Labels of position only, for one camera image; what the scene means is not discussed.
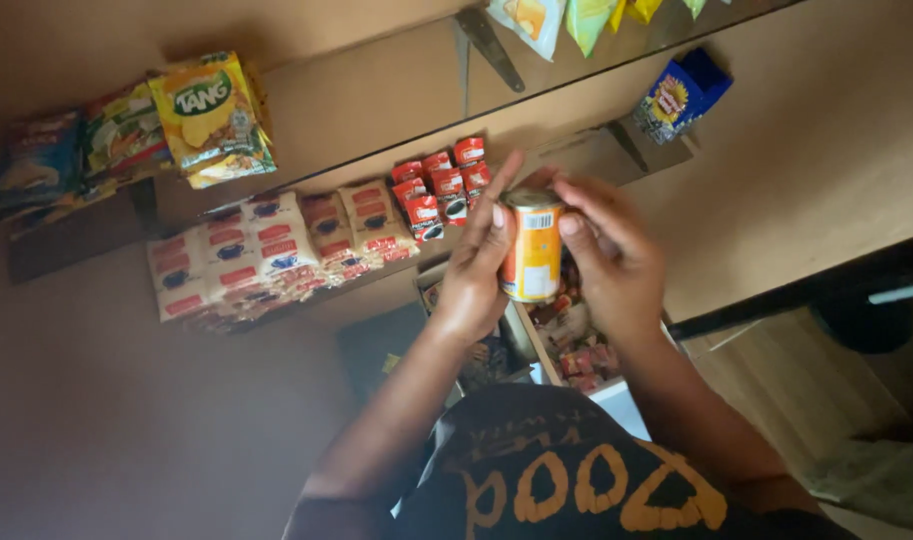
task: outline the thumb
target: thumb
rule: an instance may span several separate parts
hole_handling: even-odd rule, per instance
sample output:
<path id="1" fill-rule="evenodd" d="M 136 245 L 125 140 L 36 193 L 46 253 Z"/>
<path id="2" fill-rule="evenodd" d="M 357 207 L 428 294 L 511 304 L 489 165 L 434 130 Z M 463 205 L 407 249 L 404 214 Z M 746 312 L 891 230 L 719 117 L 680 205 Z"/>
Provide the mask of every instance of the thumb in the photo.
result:
<path id="1" fill-rule="evenodd" d="M 560 236 L 584 276 L 603 271 L 608 262 L 585 217 L 573 213 L 560 216 Z"/>
<path id="2" fill-rule="evenodd" d="M 507 215 L 501 204 L 494 204 L 493 223 L 476 252 L 474 266 L 488 274 L 496 273 L 514 241 L 516 241 L 516 220 Z"/>

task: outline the person's right hand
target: person's right hand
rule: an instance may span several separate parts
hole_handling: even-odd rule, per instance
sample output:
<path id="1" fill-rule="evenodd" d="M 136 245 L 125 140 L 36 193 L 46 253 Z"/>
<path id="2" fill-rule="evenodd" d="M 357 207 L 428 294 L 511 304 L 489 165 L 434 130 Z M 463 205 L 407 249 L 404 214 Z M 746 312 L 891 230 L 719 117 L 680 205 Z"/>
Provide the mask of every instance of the person's right hand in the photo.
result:
<path id="1" fill-rule="evenodd" d="M 663 254 L 643 232 L 631 202 L 598 178 L 557 176 L 553 189 L 579 210 L 560 217 L 560 235 L 579 267 L 594 325 L 618 353 L 665 339 Z"/>

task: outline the glass shelf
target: glass shelf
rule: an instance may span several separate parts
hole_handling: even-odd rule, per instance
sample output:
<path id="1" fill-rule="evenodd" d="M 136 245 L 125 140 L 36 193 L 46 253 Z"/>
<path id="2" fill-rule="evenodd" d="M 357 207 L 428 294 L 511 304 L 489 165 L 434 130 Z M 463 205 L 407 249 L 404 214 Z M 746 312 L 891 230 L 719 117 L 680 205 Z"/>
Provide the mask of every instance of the glass shelf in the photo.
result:
<path id="1" fill-rule="evenodd" d="M 666 0 L 649 25 L 625 16 L 583 58 L 560 32 L 554 62 L 541 59 L 508 29 L 491 22 L 525 83 L 513 92 L 471 45 L 461 82 L 453 16 L 264 74 L 279 170 L 193 190 L 183 180 L 156 182 L 165 230 L 266 190 L 317 176 L 469 118 L 520 103 L 802 0 L 709 0 L 695 22 L 686 6 Z"/>

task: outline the can label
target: can label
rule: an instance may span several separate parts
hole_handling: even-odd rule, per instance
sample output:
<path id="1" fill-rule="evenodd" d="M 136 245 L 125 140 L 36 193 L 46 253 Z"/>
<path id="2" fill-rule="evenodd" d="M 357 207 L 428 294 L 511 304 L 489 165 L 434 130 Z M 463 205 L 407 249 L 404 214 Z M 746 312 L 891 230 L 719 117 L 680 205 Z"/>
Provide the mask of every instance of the can label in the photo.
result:
<path id="1" fill-rule="evenodd" d="M 560 285 L 559 220 L 562 207 L 538 210 L 513 209 L 517 240 L 500 269 L 500 283 L 510 298 L 543 301 L 556 296 Z"/>

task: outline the can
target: can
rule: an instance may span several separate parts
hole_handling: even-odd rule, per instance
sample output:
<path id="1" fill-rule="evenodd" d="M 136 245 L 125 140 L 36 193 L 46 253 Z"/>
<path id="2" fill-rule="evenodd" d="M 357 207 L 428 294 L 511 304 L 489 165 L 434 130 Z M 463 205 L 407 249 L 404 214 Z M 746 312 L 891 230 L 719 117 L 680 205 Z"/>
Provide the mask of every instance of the can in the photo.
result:
<path id="1" fill-rule="evenodd" d="M 560 288 L 563 201 L 553 191 L 529 187 L 507 191 L 499 201 L 517 222 L 516 242 L 499 270 L 503 292 L 518 302 L 551 300 Z"/>

